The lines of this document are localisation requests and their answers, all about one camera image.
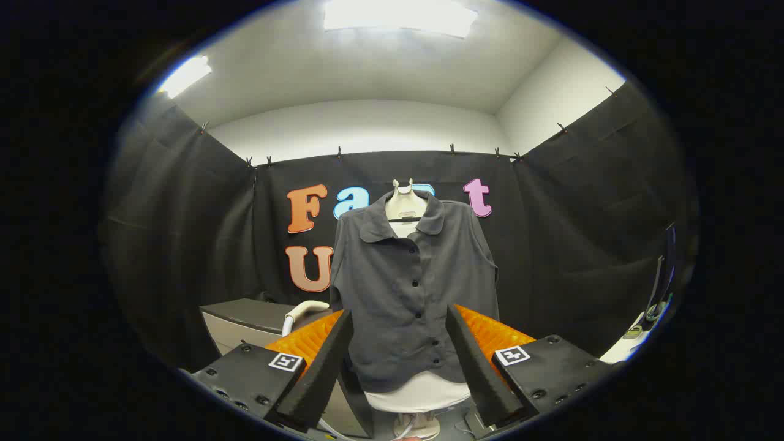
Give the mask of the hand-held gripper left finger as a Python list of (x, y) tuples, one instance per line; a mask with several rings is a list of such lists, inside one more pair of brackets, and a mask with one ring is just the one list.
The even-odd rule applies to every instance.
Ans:
[(330, 308), (202, 308), (218, 354), (178, 374), (202, 396), (275, 431), (316, 429), (344, 370), (353, 315)]

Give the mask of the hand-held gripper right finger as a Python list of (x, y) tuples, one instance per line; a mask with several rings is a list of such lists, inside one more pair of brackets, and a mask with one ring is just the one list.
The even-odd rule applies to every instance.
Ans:
[(479, 419), (496, 429), (558, 412), (624, 366), (559, 335), (535, 339), (458, 304), (448, 305), (445, 326)]

